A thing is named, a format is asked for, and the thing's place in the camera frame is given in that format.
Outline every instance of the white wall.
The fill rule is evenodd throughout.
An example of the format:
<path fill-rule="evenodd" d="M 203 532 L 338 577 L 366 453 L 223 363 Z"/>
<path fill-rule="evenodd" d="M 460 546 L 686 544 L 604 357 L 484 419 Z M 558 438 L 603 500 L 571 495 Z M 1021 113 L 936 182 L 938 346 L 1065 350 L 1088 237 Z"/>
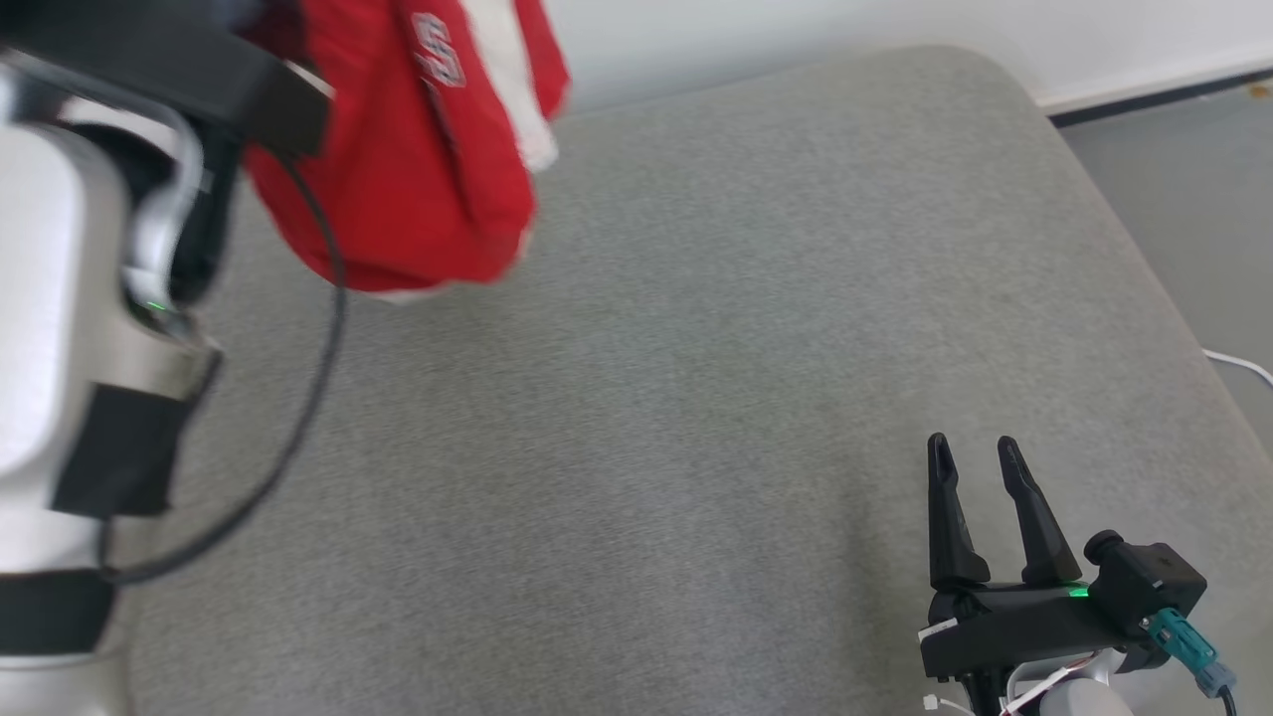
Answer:
<path fill-rule="evenodd" d="M 1060 112 L 1273 66 L 1273 0 L 545 0 L 591 110 L 835 50 L 945 42 Z"/>

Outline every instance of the black cable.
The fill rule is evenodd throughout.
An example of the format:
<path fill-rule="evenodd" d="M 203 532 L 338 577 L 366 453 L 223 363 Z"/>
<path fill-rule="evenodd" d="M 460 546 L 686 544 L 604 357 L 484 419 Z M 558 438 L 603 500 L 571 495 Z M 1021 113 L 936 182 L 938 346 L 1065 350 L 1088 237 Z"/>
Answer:
<path fill-rule="evenodd" d="M 288 437 L 288 441 L 283 446 L 283 451 L 279 452 L 278 459 L 275 459 L 274 468 L 270 469 L 265 479 L 261 480 L 256 489 L 253 489 L 243 502 L 230 510 L 228 515 L 222 517 L 199 536 L 173 549 L 168 554 L 149 562 L 143 562 L 141 564 L 116 569 L 107 564 L 111 553 L 111 524 L 109 521 L 104 521 L 98 539 L 97 553 L 98 563 L 102 566 L 102 577 L 111 584 L 120 586 L 136 585 L 171 575 L 207 554 L 215 547 L 225 541 L 227 538 L 238 531 L 248 517 L 251 517 L 252 513 L 256 512 L 256 510 L 266 501 L 266 498 L 269 498 L 270 494 L 278 489 L 279 484 L 283 483 L 283 478 L 286 474 L 288 468 L 292 466 L 297 454 L 300 452 L 300 446 L 304 443 L 306 434 L 309 432 L 311 424 L 313 424 L 314 418 L 318 415 L 318 408 L 322 405 L 322 399 L 327 392 L 327 385 L 331 382 L 332 368 L 336 364 L 336 355 L 340 353 L 340 344 L 345 333 L 345 313 L 348 302 L 345 293 L 345 259 L 340 254 L 340 246 L 336 243 L 336 236 L 331 229 L 331 224 L 327 222 L 327 215 L 323 213 L 322 206 L 318 205 L 318 200 L 314 197 L 313 190 L 309 189 L 309 185 L 306 182 L 304 177 L 300 176 L 300 172 L 297 171 L 297 167 L 290 159 L 281 155 L 278 155 L 276 158 L 288 172 L 288 176 L 292 177 L 292 181 L 297 185 L 297 190 L 300 191 L 300 196 L 304 197 L 306 204 L 313 213 L 314 220 L 322 231 L 323 240 L 327 242 L 327 252 L 331 256 L 332 283 L 335 284 L 331 299 L 331 321 L 328 324 L 330 327 L 327 329 L 327 343 L 323 345 L 322 355 L 318 359 L 318 368 L 314 372 L 313 380 L 309 382 L 309 395 L 306 396 L 304 405 L 300 409 L 300 417 L 297 418 L 297 423 L 295 427 L 292 428 L 290 437 Z"/>
<path fill-rule="evenodd" d="M 1227 716 L 1237 716 L 1237 701 L 1234 698 L 1234 691 L 1228 687 L 1222 687 L 1220 689 L 1220 698 L 1225 702 L 1225 713 Z"/>

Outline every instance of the teal connector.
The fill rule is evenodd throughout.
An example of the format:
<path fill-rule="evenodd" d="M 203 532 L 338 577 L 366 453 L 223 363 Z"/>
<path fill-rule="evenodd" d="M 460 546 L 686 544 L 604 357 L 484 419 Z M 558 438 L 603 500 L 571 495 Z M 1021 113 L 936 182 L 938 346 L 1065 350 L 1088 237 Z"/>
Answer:
<path fill-rule="evenodd" d="M 1232 691 L 1237 677 L 1220 662 L 1220 654 L 1179 612 L 1167 608 L 1147 620 L 1144 629 L 1162 651 L 1180 660 L 1198 680 L 1207 698 L 1218 698 L 1226 687 Z"/>

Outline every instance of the black baseboard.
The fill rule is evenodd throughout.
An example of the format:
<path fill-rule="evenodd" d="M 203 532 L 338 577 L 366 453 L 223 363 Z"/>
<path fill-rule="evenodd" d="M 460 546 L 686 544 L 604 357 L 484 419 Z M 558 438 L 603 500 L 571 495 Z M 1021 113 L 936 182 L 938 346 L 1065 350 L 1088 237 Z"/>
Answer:
<path fill-rule="evenodd" d="M 1094 120 L 1104 120 L 1105 117 L 1113 117 L 1115 115 L 1148 110 L 1150 107 L 1160 107 L 1162 104 L 1170 104 L 1183 99 L 1193 99 L 1194 97 L 1202 97 L 1203 94 L 1213 94 L 1216 92 L 1223 92 L 1244 84 L 1264 82 L 1270 78 L 1273 78 L 1273 68 L 1235 75 L 1231 78 L 1217 79 L 1213 82 L 1204 82 L 1202 84 L 1192 84 L 1178 89 L 1169 89 L 1156 94 L 1146 94 L 1144 97 L 1133 97 L 1130 99 L 1110 102 L 1109 104 L 1074 110 L 1073 112 L 1062 112 L 1059 115 L 1053 115 L 1050 118 L 1051 124 L 1055 125 L 1057 129 L 1068 127 L 1081 125 L 1083 122 L 1091 122 Z"/>

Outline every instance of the red jacket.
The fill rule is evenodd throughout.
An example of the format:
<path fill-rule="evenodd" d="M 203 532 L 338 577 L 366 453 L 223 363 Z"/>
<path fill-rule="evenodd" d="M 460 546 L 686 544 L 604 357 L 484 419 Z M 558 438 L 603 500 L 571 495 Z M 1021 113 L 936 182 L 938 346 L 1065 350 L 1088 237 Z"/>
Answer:
<path fill-rule="evenodd" d="M 530 172 L 556 155 L 546 117 L 569 84 L 540 0 L 300 0 L 300 10 L 307 60 L 335 90 L 323 152 L 300 171 L 349 287 L 500 278 L 530 233 Z M 269 25 L 248 34 L 285 57 L 299 51 Z M 247 167 L 279 232 L 330 280 L 288 175 L 261 149 Z"/>

